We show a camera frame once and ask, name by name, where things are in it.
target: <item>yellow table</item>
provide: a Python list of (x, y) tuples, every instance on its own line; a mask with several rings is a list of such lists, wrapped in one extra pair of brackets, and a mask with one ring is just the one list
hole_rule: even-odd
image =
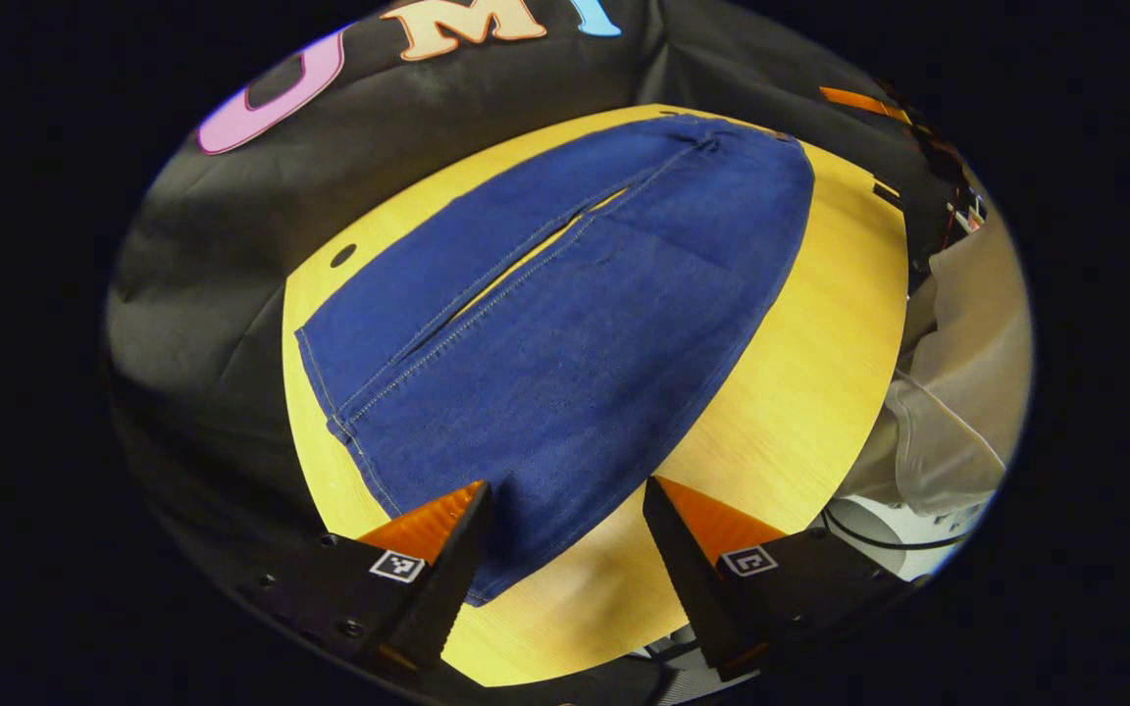
[[(662, 111), (624, 107), (485, 149), (342, 229), (286, 281), (286, 401), (308, 490), (329, 531), (389, 522), (325, 429), (294, 332), (397, 238), (521, 160)], [(657, 470), (780, 531), (802, 531), (843, 481), (883, 406), (905, 317), (901, 212), (873, 176), (805, 145), (816, 173), (808, 227), (784, 289), (718, 395)], [(331, 260), (358, 244), (338, 268)], [(443, 657), (484, 687), (601, 665), (687, 625), (641, 513), (643, 488), (546, 567), (481, 608), (462, 605)]]

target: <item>orange letter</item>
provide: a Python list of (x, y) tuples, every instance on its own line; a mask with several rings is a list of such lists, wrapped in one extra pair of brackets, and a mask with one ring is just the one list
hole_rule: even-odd
[(475, 44), (486, 38), (490, 19), (494, 19), (494, 35), (499, 40), (533, 40), (547, 34), (547, 27), (534, 21), (522, 0), (473, 0), (468, 8), (447, 0), (421, 0), (420, 3), (390, 10), (382, 18), (398, 18), (403, 24), (408, 33), (408, 49), (400, 56), (406, 62), (447, 54), (461, 45), (451, 36), (443, 36), (441, 27), (447, 27)]

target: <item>jeans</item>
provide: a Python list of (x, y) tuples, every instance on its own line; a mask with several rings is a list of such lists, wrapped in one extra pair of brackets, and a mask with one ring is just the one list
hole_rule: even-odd
[(484, 604), (599, 524), (687, 433), (788, 278), (812, 191), (797, 140), (694, 115), (522, 162), (296, 331), (328, 428), (390, 516), (489, 481), (467, 599)]

